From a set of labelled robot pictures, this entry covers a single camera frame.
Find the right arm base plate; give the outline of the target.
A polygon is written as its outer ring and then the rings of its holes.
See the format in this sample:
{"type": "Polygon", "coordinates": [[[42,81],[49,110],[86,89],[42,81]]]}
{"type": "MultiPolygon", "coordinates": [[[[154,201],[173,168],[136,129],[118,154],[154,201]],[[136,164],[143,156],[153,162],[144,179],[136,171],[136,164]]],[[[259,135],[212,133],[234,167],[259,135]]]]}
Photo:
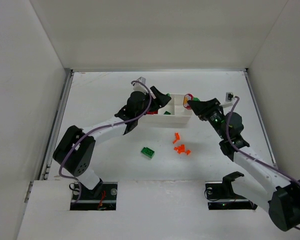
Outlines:
{"type": "Polygon", "coordinates": [[[210,211],[252,210],[257,205],[241,195],[233,193],[230,186],[222,181],[205,182],[204,196],[210,211]]]}

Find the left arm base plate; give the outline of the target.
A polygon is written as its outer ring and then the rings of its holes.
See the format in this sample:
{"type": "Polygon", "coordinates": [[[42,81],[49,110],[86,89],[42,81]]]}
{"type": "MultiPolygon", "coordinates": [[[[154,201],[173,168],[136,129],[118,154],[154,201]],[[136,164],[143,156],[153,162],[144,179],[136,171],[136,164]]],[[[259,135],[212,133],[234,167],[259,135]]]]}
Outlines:
{"type": "Polygon", "coordinates": [[[104,182],[100,191],[94,194],[91,190],[77,182],[70,183],[71,211],[115,211],[117,208],[118,182],[104,182]]]}

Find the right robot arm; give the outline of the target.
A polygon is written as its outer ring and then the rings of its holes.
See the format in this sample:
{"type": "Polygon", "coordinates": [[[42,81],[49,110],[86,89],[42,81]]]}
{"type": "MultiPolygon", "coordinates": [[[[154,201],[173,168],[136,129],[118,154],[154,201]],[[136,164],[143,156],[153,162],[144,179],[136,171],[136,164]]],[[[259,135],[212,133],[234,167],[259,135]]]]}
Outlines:
{"type": "Polygon", "coordinates": [[[265,163],[253,151],[241,135],[244,130],[242,117],[233,109],[224,113],[216,98],[188,100],[187,104],[201,121],[209,122],[221,138],[222,153],[254,179],[249,181],[243,173],[232,172],[224,176],[216,188],[206,185],[207,199],[232,203],[236,198],[244,198],[267,212],[281,231],[300,230],[300,180],[265,163]]]}

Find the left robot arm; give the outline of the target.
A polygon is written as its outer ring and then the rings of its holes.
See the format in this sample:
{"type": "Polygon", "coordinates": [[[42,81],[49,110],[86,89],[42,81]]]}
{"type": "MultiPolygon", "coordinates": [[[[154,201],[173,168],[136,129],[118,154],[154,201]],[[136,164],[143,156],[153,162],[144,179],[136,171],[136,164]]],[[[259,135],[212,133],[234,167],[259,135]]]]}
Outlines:
{"type": "Polygon", "coordinates": [[[142,83],[139,86],[109,120],[86,128],[70,126],[54,150],[52,158],[59,163],[59,170],[69,172],[67,179],[77,181],[80,193],[87,189],[96,198],[102,191],[103,181],[90,168],[94,148],[130,133],[141,117],[165,107],[172,99],[155,86],[147,88],[142,83]]]}

